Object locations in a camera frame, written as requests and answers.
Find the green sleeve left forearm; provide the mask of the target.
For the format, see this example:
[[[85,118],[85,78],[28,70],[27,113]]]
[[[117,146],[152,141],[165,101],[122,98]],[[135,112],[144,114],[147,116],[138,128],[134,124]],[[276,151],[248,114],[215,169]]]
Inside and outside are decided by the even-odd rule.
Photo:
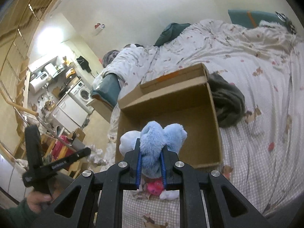
[[[1,227],[28,228],[37,217],[38,214],[30,209],[27,199],[24,199],[17,207],[1,208]]]

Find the left hand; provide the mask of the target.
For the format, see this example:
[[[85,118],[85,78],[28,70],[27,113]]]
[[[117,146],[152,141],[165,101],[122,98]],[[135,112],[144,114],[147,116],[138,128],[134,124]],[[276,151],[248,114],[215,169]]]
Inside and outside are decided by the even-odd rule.
[[[42,211],[43,204],[50,204],[61,194],[63,188],[58,181],[53,183],[53,193],[47,195],[38,191],[32,191],[26,198],[27,205],[31,211],[38,214]]]

